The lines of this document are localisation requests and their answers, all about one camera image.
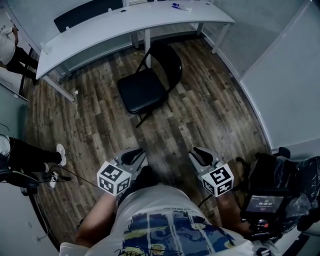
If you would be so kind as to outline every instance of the wooden floor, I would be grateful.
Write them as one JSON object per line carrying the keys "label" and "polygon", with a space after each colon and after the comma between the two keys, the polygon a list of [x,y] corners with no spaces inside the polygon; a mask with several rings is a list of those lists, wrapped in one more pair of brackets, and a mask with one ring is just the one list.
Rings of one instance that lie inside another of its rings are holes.
{"label": "wooden floor", "polygon": [[[234,159],[240,156],[250,161],[256,152],[269,150],[260,124],[229,70],[211,54],[203,39],[171,45],[182,60],[182,79],[167,104],[154,111],[140,128],[135,128],[139,118],[126,111],[117,89],[118,79],[134,73],[143,58],[143,50],[131,48],[98,60],[66,79],[67,90],[79,91],[75,103],[43,80],[35,89],[27,82],[27,142],[52,151],[62,143],[66,168],[93,183],[104,161],[121,149],[142,147],[162,182],[183,190],[196,204],[208,193],[197,180],[188,151],[194,146],[206,147],[229,161],[236,185],[242,168]],[[63,170],[60,173],[70,176]],[[37,198],[58,243],[72,241],[79,221],[102,193],[71,177],[55,189],[41,184]],[[237,199],[243,203],[241,194]],[[213,224],[221,224],[214,198],[201,208]]]}

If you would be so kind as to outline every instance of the camera screen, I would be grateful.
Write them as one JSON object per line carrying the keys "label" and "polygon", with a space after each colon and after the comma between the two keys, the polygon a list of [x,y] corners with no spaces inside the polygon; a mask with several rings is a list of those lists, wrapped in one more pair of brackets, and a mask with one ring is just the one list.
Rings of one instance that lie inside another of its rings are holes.
{"label": "camera screen", "polygon": [[252,195],[246,211],[252,213],[275,213],[283,199],[283,196]]}

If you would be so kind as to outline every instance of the black folding chair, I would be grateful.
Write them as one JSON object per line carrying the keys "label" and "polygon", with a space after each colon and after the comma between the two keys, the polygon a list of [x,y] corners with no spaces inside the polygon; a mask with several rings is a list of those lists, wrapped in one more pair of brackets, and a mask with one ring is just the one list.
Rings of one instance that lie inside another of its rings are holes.
{"label": "black folding chair", "polygon": [[[153,56],[162,66],[169,82],[166,90],[157,74],[146,65],[148,55]],[[117,82],[123,103],[131,114],[146,114],[138,123],[138,128],[156,108],[168,99],[169,92],[177,85],[182,75],[182,63],[175,50],[165,42],[155,41],[144,56],[134,74]]]}

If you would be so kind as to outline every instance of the white cube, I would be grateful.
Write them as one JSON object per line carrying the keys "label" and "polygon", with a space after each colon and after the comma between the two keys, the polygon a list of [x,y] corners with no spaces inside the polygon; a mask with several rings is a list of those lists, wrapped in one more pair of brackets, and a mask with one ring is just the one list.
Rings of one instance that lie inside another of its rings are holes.
{"label": "white cube", "polygon": [[227,163],[201,176],[203,187],[215,197],[231,190],[234,187],[234,179]]}
{"label": "white cube", "polygon": [[105,161],[96,175],[98,187],[116,196],[124,192],[131,182],[131,174]]}

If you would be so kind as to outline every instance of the chair seat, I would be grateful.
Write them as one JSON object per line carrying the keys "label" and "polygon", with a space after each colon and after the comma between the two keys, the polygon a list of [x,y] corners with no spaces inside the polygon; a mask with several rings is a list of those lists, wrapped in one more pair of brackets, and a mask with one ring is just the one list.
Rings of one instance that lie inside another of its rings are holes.
{"label": "chair seat", "polygon": [[121,78],[117,86],[131,114],[147,113],[168,98],[166,89],[152,68]]}

